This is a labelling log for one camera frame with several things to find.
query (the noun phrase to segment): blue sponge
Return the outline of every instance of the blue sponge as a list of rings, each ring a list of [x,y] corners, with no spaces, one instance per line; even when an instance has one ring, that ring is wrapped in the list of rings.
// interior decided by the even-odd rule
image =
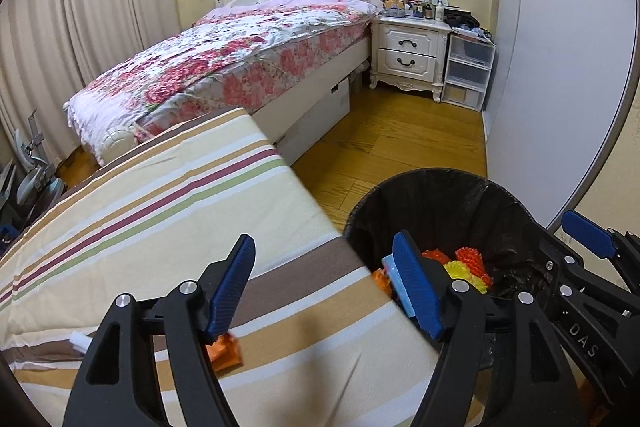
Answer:
[[[394,286],[396,293],[398,294],[398,298],[400,299],[400,303],[402,304],[402,308],[404,308],[404,313],[406,313],[407,317],[415,317],[414,307],[411,306],[411,300],[409,299],[409,295],[406,294],[406,289],[404,288],[404,284],[402,284],[402,277],[398,273],[398,268],[396,267],[396,261],[394,261],[393,255],[387,255],[382,258],[382,266],[385,267],[386,274],[391,280],[391,284]]]
[[[432,339],[439,339],[444,332],[440,300],[420,266],[417,256],[421,254],[408,232],[403,230],[396,233],[392,254],[420,328],[429,333]]]

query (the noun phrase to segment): nightstand drawer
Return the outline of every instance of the nightstand drawer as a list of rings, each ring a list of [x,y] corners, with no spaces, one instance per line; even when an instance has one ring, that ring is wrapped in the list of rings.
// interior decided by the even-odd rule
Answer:
[[[436,59],[392,50],[378,51],[378,71],[433,82]]]
[[[413,30],[389,24],[380,25],[379,48],[435,57],[438,51],[438,33]]]

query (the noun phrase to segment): white nightstand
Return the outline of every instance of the white nightstand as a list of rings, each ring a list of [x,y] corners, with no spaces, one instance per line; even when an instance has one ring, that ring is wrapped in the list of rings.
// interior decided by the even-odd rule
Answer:
[[[384,82],[405,91],[433,91],[439,102],[450,31],[449,25],[427,19],[373,19],[370,88]]]

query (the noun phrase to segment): yellow cloth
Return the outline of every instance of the yellow cloth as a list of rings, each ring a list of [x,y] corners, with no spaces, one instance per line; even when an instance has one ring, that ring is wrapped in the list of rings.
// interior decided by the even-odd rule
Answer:
[[[478,276],[473,275],[469,267],[462,261],[451,261],[444,266],[444,269],[452,279],[464,279],[470,282],[480,293],[486,293],[486,284]]]

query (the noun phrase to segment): drawer handle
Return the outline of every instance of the drawer handle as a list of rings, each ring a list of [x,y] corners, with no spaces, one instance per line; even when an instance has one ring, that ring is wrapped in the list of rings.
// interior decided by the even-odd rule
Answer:
[[[411,44],[414,48],[417,48],[417,47],[418,47],[418,44],[416,44],[416,43],[415,43],[415,42],[413,42],[413,41],[410,41],[409,39],[407,39],[407,40],[405,40],[405,41],[398,41],[398,44],[400,44],[401,46],[404,46],[404,43],[405,43],[405,42],[408,42],[408,43],[409,43],[409,44]]]
[[[411,66],[415,66],[415,60],[412,60],[411,62],[409,62],[408,64],[405,64],[402,61],[402,58],[398,58],[398,63],[402,64],[405,68],[410,68]]]

